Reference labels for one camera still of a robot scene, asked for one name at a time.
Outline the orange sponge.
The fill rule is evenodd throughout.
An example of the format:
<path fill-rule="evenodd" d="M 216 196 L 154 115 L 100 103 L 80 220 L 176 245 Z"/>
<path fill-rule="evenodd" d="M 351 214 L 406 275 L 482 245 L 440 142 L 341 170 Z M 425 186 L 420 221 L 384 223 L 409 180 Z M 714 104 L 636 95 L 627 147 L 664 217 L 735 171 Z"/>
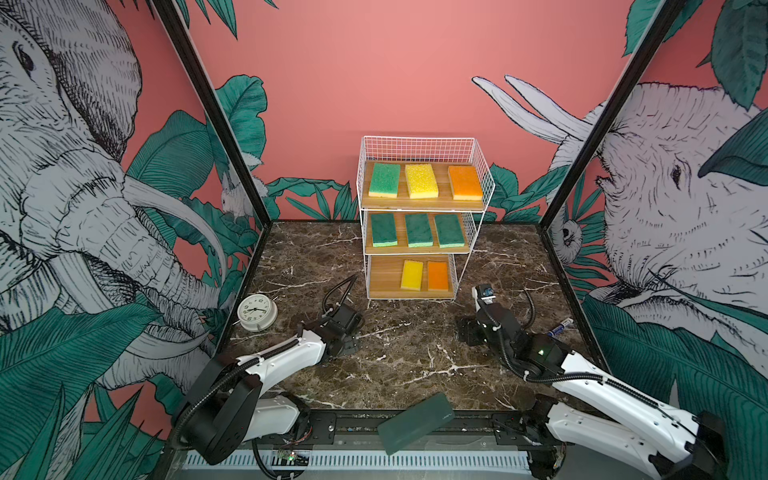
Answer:
<path fill-rule="evenodd" d="M 483 199 L 483 188 L 473 166 L 449 166 L 448 175 L 452 198 L 455 201 L 478 202 Z"/>
<path fill-rule="evenodd" d="M 427 286 L 430 292 L 449 292 L 452 281 L 447 262 L 429 261 L 427 263 Z"/>

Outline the yellow sponge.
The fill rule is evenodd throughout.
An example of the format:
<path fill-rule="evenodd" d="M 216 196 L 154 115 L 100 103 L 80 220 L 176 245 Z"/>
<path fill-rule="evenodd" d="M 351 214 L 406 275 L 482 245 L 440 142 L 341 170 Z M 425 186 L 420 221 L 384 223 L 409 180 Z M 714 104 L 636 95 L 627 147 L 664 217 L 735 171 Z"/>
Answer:
<path fill-rule="evenodd" d="M 421 261 L 405 260 L 401 273 L 400 288 L 407 291 L 420 291 L 423 269 L 424 264 Z"/>
<path fill-rule="evenodd" d="M 411 163 L 405 166 L 410 199 L 432 199 L 439 196 L 438 183 L 431 164 Z"/>

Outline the dark green sponge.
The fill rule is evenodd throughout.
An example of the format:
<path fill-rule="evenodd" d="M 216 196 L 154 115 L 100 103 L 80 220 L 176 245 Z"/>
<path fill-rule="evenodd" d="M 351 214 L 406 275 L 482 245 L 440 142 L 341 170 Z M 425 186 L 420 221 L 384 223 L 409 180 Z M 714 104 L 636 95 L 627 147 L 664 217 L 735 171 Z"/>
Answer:
<path fill-rule="evenodd" d="M 406 214 L 405 225 L 409 248 L 432 247 L 434 245 L 430 221 L 426 213 Z"/>
<path fill-rule="evenodd" d="M 375 248 L 398 245 L 397 228 L 393 213 L 377 213 L 370 216 L 372 245 Z"/>
<path fill-rule="evenodd" d="M 436 214 L 434 222 L 440 248 L 465 247 L 465 234 L 458 214 Z"/>

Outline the bright green sponge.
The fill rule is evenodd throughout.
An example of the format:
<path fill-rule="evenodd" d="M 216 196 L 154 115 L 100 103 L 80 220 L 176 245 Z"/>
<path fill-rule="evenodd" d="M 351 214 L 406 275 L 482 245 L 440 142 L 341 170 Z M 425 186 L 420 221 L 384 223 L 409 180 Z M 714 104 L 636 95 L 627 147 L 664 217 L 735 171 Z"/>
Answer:
<path fill-rule="evenodd" d="M 396 198 L 399 191 L 401 166 L 396 163 L 373 165 L 368 195 L 372 198 Z"/>

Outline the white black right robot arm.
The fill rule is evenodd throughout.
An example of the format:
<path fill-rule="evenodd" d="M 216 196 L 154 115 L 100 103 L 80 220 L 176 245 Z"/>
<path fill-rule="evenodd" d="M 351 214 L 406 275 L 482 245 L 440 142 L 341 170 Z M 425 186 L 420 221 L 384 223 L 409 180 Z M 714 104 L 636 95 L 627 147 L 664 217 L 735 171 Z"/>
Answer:
<path fill-rule="evenodd" d="M 539 395 L 532 407 L 504 420 L 502 428 L 541 451 L 528 456 L 536 479 L 552 479 L 569 445 L 622 462 L 652 479 L 724 479 L 725 424 L 703 411 L 692 414 L 656 400 L 600 369 L 556 337 L 529 332 L 496 300 L 493 288 L 473 288 L 475 313 L 457 322 L 459 338 L 485 345 L 515 377 L 552 386 L 599 410 L 579 411 Z"/>

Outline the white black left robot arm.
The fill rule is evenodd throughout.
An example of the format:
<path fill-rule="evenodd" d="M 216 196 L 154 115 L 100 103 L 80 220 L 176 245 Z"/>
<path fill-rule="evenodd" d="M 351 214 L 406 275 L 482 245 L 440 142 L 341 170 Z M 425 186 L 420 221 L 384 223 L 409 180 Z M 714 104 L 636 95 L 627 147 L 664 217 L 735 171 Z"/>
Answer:
<path fill-rule="evenodd" d="M 289 394 L 265 394 L 305 368 L 356 352 L 362 324 L 361 313 L 341 304 L 258 353 L 218 355 L 174 414 L 170 446 L 193 450 L 216 465 L 246 441 L 291 431 L 308 408 Z"/>

